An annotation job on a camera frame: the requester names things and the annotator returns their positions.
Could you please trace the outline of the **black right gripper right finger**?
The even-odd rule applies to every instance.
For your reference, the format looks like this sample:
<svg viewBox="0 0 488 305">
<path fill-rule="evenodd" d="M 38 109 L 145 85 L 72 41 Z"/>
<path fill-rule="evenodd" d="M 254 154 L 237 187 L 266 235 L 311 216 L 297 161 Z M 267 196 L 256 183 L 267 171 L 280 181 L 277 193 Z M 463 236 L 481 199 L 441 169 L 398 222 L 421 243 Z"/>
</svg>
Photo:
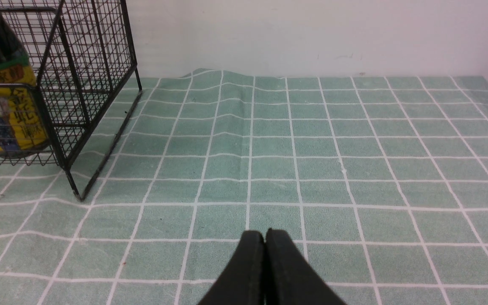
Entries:
<svg viewBox="0 0 488 305">
<path fill-rule="evenodd" d="M 265 246 L 267 305 L 345 304 L 308 264 L 285 230 L 267 230 Z"/>
</svg>

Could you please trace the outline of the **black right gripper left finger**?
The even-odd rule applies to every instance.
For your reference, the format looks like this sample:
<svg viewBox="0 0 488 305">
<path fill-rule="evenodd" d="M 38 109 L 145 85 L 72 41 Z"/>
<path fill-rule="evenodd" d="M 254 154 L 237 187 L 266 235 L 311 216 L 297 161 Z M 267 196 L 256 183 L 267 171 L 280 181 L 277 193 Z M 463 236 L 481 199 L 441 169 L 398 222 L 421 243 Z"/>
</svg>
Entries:
<svg viewBox="0 0 488 305">
<path fill-rule="evenodd" d="M 256 230 L 246 230 L 235 252 L 202 297 L 200 305 L 261 305 L 263 304 L 263 255 L 265 243 Z"/>
</svg>

